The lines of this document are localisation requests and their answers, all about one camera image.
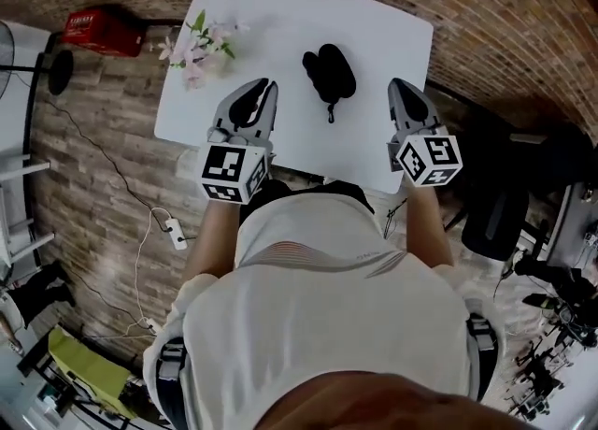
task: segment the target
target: green leaf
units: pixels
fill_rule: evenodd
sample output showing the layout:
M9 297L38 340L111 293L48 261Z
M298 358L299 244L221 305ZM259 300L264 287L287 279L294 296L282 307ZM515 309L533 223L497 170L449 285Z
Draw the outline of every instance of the green leaf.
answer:
M192 29L194 31L203 31L204 30L204 23L206 22L206 11L203 9L197 20L195 20L195 24L193 25Z
M231 51L230 48L224 48L222 47L221 50L223 50L226 54L228 54L231 58L236 59L235 54Z

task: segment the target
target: black strap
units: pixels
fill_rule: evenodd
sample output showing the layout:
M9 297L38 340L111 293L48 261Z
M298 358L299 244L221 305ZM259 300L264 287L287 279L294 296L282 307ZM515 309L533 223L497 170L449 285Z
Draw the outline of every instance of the black strap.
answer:
M156 366L156 391L162 410L177 430L189 430L180 371L185 367L187 349L183 337L169 340L162 347Z
M479 402L488 390L498 362L498 338L488 319L475 312L471 313L467 321L467 330L469 331L469 335L477 343L477 354L479 357L477 401Z

